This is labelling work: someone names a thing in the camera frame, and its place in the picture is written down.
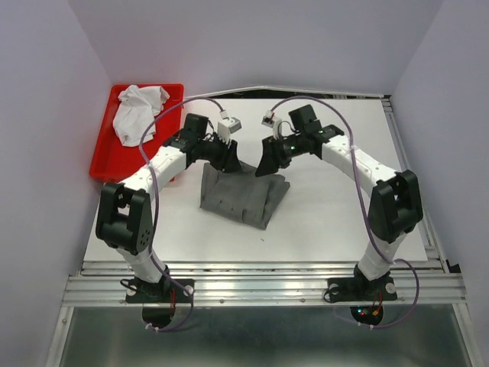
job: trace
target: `gray wall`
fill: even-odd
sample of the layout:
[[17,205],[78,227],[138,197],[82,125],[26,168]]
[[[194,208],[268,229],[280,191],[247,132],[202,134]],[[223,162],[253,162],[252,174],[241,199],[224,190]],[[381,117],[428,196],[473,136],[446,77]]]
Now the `gray wall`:
[[0,365],[40,366],[96,206],[109,81],[65,0],[0,8]]
[[442,0],[69,0],[112,82],[392,93]]
[[446,0],[393,95],[425,205],[489,362],[489,2]]

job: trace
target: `reflective surface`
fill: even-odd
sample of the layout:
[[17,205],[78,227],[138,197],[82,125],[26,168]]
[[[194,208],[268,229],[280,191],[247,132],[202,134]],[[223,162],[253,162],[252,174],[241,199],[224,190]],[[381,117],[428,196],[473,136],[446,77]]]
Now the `reflective surface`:
[[[385,320],[406,307],[387,307]],[[342,316],[349,309],[337,310]],[[452,306],[419,306],[405,323],[367,330],[332,308],[194,310],[185,330],[144,329],[141,310],[75,310],[63,366],[465,366]]]

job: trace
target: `robotic arm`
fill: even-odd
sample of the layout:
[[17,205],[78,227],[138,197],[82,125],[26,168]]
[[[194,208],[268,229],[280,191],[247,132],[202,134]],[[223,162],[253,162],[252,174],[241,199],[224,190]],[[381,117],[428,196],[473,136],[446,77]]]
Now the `robotic arm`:
[[[283,121],[272,112],[265,115],[262,123],[271,127],[274,134],[262,141],[263,156],[257,176],[276,173],[288,167],[293,157],[309,153],[355,179],[349,140],[342,130],[334,125],[322,127],[311,105],[289,115],[294,133],[285,137],[280,133]],[[418,180],[411,171],[396,172],[362,150],[354,149],[360,187],[371,198],[368,223],[384,257],[370,242],[355,267],[353,278],[329,279],[330,287],[335,286],[329,298],[331,302],[366,301],[374,300],[381,292],[384,300],[396,300],[393,280],[389,277],[390,263],[406,234],[423,218]]]
[[[237,143],[230,139],[231,133],[241,128],[239,120],[221,120],[218,131],[210,136],[206,134],[208,124],[207,117],[188,114],[183,128],[151,159],[159,189],[199,159],[209,161],[219,171],[241,170]],[[132,294],[136,303],[141,302],[141,297],[158,302],[170,289],[170,282],[161,274],[161,269],[169,273],[168,267],[151,254],[153,185],[148,166],[121,183],[107,183],[102,188],[97,216],[96,236],[119,252],[134,270],[134,279],[128,286],[138,293]]]

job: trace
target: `gray cloth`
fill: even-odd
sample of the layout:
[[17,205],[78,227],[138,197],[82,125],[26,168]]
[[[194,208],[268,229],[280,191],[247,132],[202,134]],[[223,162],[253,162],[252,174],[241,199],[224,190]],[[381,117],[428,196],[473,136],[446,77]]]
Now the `gray cloth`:
[[255,177],[255,167],[241,162],[243,171],[223,174],[204,164],[200,207],[236,222],[266,229],[290,183],[280,174]]

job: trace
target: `white tabletop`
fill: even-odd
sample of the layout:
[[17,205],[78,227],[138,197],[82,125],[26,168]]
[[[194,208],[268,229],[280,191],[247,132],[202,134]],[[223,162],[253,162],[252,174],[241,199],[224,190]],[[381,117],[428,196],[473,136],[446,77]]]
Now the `white tabletop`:
[[[264,113],[277,100],[222,99],[228,114],[241,120],[243,129],[233,135],[238,142],[240,160],[258,165],[261,139],[271,129],[261,124]],[[400,162],[394,148],[380,100],[330,99],[351,124],[355,144],[373,158],[394,169]],[[291,101],[277,109],[288,119],[288,112],[307,104]],[[311,103],[322,125],[341,121],[326,107]],[[206,101],[186,105],[185,112],[219,119],[217,108]],[[357,261],[368,243],[353,181],[337,168],[316,156],[303,155],[292,160],[279,173],[290,182],[290,189],[277,208],[266,230],[205,212],[199,208],[202,166],[198,161],[160,192],[160,221],[154,248],[162,261]],[[426,238],[419,227],[407,236],[397,255],[410,261],[425,261]],[[122,257],[96,238],[89,238],[86,261],[117,261]]]

